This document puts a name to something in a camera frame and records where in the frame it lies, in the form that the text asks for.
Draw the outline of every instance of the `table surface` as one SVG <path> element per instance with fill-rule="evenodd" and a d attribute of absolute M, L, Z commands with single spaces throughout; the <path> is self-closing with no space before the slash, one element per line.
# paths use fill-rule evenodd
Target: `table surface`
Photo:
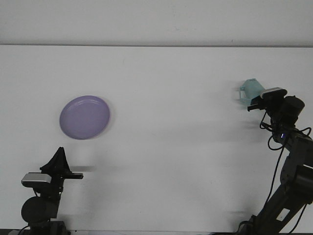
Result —
<path fill-rule="evenodd" d="M 63 146 L 85 176 L 65 181 L 58 219 L 69 229 L 236 230 L 262 208 L 278 158 L 258 128 L 263 112 L 247 112 L 238 88 L 257 78 L 287 89 L 306 104 L 297 123 L 305 128 L 312 59 L 313 48 L 0 46 L 0 226 L 23 227 L 33 192 L 21 178 Z M 62 133 L 59 115 L 87 94 L 112 118 L 78 141 Z M 296 232 L 311 232 L 312 216 L 308 206 Z"/>

